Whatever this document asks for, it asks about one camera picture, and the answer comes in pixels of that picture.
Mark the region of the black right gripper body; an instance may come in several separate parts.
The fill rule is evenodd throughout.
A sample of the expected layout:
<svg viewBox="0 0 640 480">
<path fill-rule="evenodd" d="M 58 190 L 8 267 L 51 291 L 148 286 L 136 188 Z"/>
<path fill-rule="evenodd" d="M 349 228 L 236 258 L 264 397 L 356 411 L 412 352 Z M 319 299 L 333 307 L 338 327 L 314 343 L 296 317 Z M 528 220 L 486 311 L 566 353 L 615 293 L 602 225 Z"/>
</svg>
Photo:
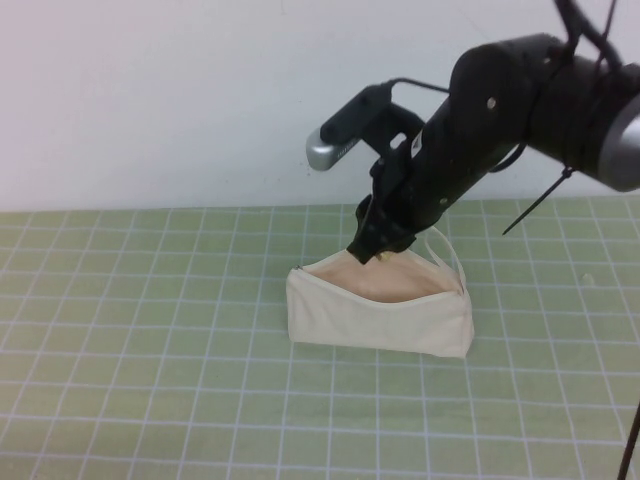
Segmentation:
<svg viewBox="0 0 640 480">
<path fill-rule="evenodd" d="M 351 243 L 384 252 L 398 240 L 417 236 L 500 160 L 496 106 L 475 112 L 441 106 L 411 146 L 372 169 L 372 193 L 358 206 Z"/>
</svg>

